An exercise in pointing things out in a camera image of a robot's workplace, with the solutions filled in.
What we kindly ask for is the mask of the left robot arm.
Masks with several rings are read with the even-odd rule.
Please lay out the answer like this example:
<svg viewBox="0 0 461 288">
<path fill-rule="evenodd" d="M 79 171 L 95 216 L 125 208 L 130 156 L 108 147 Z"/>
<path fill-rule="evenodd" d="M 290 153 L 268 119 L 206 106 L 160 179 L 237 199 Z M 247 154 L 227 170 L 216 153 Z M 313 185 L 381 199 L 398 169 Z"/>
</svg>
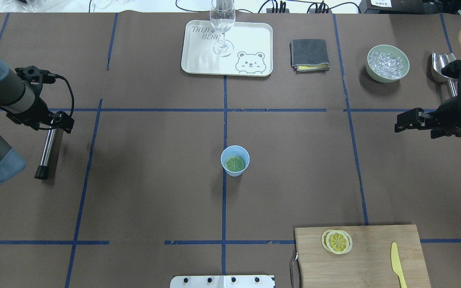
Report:
<svg viewBox="0 0 461 288">
<path fill-rule="evenodd" d="M 53 111 L 43 100 L 44 85 L 57 80 L 65 82 L 70 95 L 67 111 Z M 46 137 L 35 178 L 47 180 L 52 176 L 52 152 L 62 133 L 71 133 L 75 98 L 66 77 L 35 66 L 10 68 L 0 58 L 0 128 L 4 118 L 11 123 L 43 131 Z M 11 142 L 5 139 L 10 128 L 0 132 L 0 186 L 18 175 L 27 166 L 26 160 Z"/>
</svg>

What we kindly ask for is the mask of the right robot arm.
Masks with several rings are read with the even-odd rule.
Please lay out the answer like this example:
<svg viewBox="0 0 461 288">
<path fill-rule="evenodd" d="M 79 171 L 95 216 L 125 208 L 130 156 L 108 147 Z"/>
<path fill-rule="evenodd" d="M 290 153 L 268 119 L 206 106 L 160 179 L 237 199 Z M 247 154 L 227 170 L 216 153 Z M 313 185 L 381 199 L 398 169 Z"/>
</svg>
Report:
<svg viewBox="0 0 461 288">
<path fill-rule="evenodd" d="M 430 130 L 430 137 L 461 137 L 461 94 L 445 100 L 435 111 L 414 108 L 397 115 L 395 133 Z"/>
</svg>

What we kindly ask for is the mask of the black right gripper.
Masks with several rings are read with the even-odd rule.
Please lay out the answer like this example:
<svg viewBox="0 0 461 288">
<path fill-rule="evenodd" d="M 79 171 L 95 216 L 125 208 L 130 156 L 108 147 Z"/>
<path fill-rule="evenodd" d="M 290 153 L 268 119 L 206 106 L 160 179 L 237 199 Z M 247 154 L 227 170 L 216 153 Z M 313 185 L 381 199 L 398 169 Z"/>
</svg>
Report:
<svg viewBox="0 0 461 288">
<path fill-rule="evenodd" d="M 428 130 L 425 123 L 431 119 L 437 123 L 431 129 L 431 139 L 443 136 L 461 137 L 461 96 L 446 100 L 431 114 L 422 108 L 414 108 L 397 115 L 395 133 L 405 130 Z"/>
</svg>

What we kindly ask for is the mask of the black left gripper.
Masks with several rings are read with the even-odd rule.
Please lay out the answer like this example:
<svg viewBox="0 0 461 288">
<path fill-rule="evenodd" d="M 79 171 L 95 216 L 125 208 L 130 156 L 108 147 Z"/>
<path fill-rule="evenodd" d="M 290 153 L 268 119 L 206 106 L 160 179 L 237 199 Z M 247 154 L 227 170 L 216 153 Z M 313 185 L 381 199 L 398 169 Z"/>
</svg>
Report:
<svg viewBox="0 0 461 288">
<path fill-rule="evenodd" d="M 6 106 L 7 117 L 15 124 L 34 130 L 62 129 L 72 133 L 75 120 L 65 112 L 52 113 L 39 96 L 23 96 L 18 102 Z"/>
</svg>

